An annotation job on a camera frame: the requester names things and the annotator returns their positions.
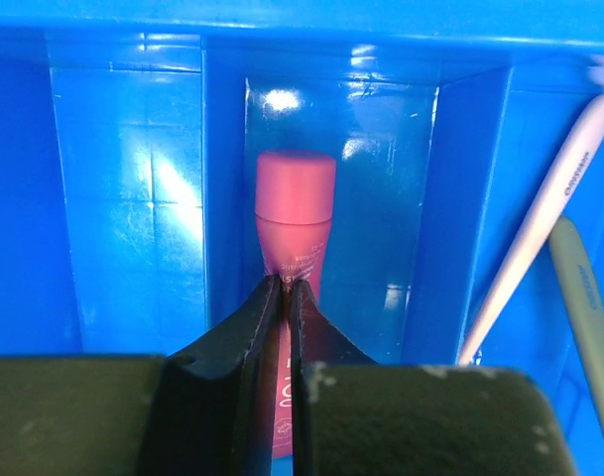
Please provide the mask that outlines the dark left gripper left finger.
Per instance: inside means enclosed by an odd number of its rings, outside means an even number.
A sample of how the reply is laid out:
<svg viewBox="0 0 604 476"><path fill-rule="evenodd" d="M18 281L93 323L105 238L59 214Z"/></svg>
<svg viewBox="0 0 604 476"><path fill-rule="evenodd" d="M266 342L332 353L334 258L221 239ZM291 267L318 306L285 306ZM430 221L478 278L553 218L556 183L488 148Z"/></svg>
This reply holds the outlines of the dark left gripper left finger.
<svg viewBox="0 0 604 476"><path fill-rule="evenodd" d="M136 474L270 474L280 318L281 281L269 276L236 311L167 358Z"/></svg>

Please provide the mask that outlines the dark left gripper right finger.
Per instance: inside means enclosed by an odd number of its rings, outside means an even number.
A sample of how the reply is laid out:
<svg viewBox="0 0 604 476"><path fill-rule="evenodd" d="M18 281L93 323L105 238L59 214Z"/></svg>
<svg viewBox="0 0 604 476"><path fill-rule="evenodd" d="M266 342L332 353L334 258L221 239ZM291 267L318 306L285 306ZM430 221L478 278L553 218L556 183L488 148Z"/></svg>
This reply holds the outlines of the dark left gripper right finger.
<svg viewBox="0 0 604 476"><path fill-rule="evenodd" d="M363 436L361 380L377 365L318 307L306 282L294 285L292 333L293 473L346 475Z"/></svg>

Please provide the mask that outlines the pink toothpaste tube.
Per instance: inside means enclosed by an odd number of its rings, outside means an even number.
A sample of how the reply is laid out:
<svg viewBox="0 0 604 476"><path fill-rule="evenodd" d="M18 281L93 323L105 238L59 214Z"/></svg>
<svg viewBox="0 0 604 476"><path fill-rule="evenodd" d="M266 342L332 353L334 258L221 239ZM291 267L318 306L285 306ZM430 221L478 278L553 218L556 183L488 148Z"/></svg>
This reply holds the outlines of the pink toothpaste tube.
<svg viewBox="0 0 604 476"><path fill-rule="evenodd" d="M336 161L324 153L269 150L257 160L255 217L265 274L277 275L284 293L280 318L278 383L272 458L293 454L290 296L298 281L320 296L331 229Z"/></svg>

